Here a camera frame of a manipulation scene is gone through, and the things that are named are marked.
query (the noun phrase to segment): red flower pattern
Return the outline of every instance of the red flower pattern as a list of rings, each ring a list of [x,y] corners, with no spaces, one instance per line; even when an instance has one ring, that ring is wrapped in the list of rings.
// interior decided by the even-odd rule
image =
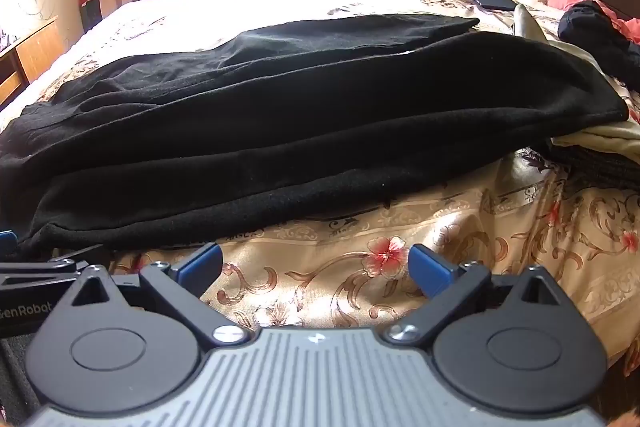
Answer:
[[[620,238],[620,243],[622,243],[622,250],[636,253],[638,251],[638,234],[625,230]]]
[[[133,260],[127,273],[129,274],[140,273],[140,270],[142,270],[144,267],[145,267],[145,256],[139,255]]]
[[[556,226],[560,219],[560,201],[556,201],[546,216],[546,222],[550,227]]]
[[[362,260],[362,267],[369,277],[382,275],[385,279],[398,279],[408,257],[405,242],[395,235],[388,239],[379,237],[367,243],[370,254]]]
[[[631,109],[629,107],[629,116],[631,117],[632,120],[634,120],[636,123],[640,123],[640,116],[638,116],[638,113],[636,112],[635,109]]]

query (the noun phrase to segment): bedside table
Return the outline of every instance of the bedside table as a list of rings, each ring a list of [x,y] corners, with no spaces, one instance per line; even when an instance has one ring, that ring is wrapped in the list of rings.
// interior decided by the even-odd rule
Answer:
[[[63,54],[56,20],[57,17],[0,53],[0,109]]]

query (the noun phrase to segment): blue gripper pad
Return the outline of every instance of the blue gripper pad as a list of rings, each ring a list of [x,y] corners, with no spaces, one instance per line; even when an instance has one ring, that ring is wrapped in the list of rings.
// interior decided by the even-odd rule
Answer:
[[[18,238],[11,230],[0,232],[0,254],[7,255],[14,253],[18,248]]]
[[[199,297],[221,272],[222,250],[216,243],[207,243],[180,263],[174,264],[170,276],[189,293]]]
[[[430,299],[446,290],[463,273],[457,264],[424,245],[413,245],[409,250],[409,275]]]

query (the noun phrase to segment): black blanket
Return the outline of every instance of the black blanket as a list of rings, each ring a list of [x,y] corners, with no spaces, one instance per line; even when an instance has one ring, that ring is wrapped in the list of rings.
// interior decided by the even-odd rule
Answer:
[[[212,51],[118,60],[0,134],[0,225],[22,259],[196,243],[383,201],[626,120],[590,64],[467,33],[477,22],[294,22]]]

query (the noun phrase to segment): floral bedspread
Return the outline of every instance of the floral bedspread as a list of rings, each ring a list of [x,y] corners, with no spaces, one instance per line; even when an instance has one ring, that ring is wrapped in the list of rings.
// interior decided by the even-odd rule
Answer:
[[[562,12],[544,0],[518,1],[557,38]],[[291,20],[392,12],[476,16],[483,31],[511,33],[513,24],[510,13],[485,12],[470,0],[145,0],[85,35],[0,113],[0,130],[26,104],[116,58],[213,48],[243,30]],[[451,65],[451,74],[485,67],[463,61]],[[610,362],[626,353],[628,374],[640,365],[639,215],[638,193],[594,187],[580,172],[520,150],[388,208],[219,238],[223,272],[202,299],[252,328],[382,325],[425,302],[406,267],[414,243],[456,263],[481,261],[496,273],[541,263],[590,321]],[[131,272],[186,253],[130,254],[114,269]]]

